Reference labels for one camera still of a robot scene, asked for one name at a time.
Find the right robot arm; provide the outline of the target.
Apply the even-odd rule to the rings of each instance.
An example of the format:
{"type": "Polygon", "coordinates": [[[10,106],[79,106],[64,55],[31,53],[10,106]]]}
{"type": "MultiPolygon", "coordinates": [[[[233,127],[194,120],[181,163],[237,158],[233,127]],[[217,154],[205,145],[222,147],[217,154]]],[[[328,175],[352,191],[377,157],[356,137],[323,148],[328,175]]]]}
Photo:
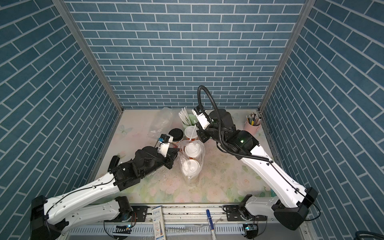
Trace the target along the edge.
{"type": "Polygon", "coordinates": [[[220,151],[236,157],[254,170],[276,194],[269,201],[246,195],[236,210],[229,213],[229,217],[238,214],[246,221],[253,221],[259,216],[271,217],[292,231],[309,221],[309,209],[315,205],[318,192],[291,178],[269,157],[251,133],[238,130],[231,114],[218,109],[205,86],[198,87],[197,99],[198,106],[193,109],[193,114],[198,119],[197,133],[200,140],[204,143],[215,141],[220,151]]]}

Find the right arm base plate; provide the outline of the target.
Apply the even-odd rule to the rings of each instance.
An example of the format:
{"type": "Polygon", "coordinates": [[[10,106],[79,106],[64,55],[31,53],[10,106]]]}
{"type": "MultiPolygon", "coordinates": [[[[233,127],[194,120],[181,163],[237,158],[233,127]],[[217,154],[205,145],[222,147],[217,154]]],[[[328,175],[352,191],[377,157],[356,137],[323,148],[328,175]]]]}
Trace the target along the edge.
{"type": "Polygon", "coordinates": [[[224,205],[222,206],[223,211],[226,213],[227,221],[239,222],[239,221],[266,221],[267,216],[263,215],[252,215],[242,205],[224,205]]]}

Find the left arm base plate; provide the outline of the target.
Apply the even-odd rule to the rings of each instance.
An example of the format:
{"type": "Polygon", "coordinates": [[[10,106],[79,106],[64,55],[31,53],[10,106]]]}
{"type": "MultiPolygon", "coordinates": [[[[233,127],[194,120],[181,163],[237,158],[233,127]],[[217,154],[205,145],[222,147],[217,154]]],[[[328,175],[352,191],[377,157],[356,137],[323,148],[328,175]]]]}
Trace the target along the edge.
{"type": "Polygon", "coordinates": [[[129,213],[119,214],[115,219],[109,220],[107,222],[128,222],[128,223],[141,223],[145,222],[148,206],[140,205],[140,206],[132,206],[132,211],[129,213]]]}

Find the red cup black lid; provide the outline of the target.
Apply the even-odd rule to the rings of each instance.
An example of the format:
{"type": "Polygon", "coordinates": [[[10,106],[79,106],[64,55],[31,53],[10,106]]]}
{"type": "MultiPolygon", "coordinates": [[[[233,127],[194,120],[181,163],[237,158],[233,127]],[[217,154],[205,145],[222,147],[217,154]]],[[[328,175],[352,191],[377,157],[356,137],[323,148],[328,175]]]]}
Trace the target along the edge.
{"type": "Polygon", "coordinates": [[[169,135],[173,137],[173,142],[178,143],[183,140],[184,132],[179,128],[174,128],[169,131],[169,135]]]}

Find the beige cup white lid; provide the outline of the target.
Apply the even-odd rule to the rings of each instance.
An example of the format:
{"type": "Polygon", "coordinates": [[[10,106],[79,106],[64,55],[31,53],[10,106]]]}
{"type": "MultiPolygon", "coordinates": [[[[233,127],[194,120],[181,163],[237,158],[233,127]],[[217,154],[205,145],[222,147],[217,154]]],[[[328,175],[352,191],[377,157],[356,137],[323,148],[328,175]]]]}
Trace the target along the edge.
{"type": "Polygon", "coordinates": [[[201,170],[198,161],[194,159],[181,160],[181,169],[183,177],[188,185],[193,186],[198,183],[201,170]]]}

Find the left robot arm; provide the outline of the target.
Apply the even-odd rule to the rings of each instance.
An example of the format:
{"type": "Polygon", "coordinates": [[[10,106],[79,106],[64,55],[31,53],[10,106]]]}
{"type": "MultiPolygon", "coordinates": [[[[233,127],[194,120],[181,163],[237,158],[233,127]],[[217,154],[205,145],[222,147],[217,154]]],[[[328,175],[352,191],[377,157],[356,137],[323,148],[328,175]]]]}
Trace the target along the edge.
{"type": "Polygon", "coordinates": [[[128,162],[119,163],[119,158],[113,157],[109,172],[87,185],[56,197],[41,195],[34,198],[31,202],[31,239],[56,240],[81,225],[129,220],[133,210],[126,197],[117,197],[106,204],[95,205],[94,202],[140,183],[163,166],[171,169],[178,152],[172,144],[147,146],[137,150],[128,162]]]}

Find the clear plastic carrier bag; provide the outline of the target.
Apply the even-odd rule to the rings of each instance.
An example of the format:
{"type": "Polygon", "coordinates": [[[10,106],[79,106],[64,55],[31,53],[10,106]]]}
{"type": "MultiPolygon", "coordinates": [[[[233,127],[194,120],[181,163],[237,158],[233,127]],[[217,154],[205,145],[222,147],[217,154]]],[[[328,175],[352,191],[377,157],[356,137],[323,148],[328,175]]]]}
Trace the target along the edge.
{"type": "Polygon", "coordinates": [[[180,162],[182,176],[187,185],[196,186],[204,165],[204,144],[199,140],[184,140],[179,142],[178,147],[177,159],[180,162]]]}

